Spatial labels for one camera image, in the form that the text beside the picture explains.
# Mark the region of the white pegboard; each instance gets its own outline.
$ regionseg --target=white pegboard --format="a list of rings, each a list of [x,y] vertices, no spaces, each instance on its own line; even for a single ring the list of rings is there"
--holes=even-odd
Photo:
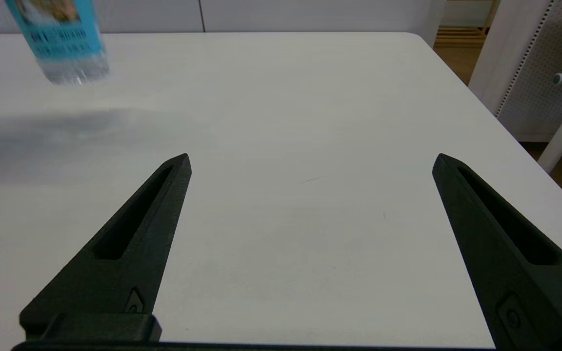
[[[555,73],[562,73],[562,0],[549,3],[496,113],[518,140],[549,140],[561,124]]]

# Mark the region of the wooden shelf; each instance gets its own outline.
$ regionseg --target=wooden shelf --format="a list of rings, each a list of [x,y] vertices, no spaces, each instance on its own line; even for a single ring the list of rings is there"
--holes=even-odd
[[[482,47],[486,38],[478,28],[440,27],[435,47]]]
[[[493,17],[498,10],[500,0],[491,0],[491,8],[484,22],[484,27],[440,27],[435,38],[435,47],[482,47],[487,38]]]

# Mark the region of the water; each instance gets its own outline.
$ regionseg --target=water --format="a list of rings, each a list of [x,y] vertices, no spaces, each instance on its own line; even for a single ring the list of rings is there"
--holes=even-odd
[[[37,60],[53,84],[81,85],[107,76],[110,69],[105,52],[71,60]]]

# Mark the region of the scratch mark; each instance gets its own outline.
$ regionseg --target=scratch mark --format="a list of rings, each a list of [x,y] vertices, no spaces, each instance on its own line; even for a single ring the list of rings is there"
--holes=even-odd
[[[320,179],[320,178],[321,177],[311,178],[311,179],[305,180],[304,182],[300,182],[299,184],[305,184],[307,182],[311,182],[312,180],[316,180],[316,179]]]

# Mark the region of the white wall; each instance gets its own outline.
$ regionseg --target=white wall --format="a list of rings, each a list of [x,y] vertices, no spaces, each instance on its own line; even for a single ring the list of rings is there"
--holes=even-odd
[[[489,14],[491,2],[486,0],[447,1],[441,26],[482,27]]]
[[[102,32],[201,32],[198,0],[93,0]],[[0,0],[0,33],[18,33]]]
[[[444,0],[201,0],[205,30],[405,31],[432,45]]]

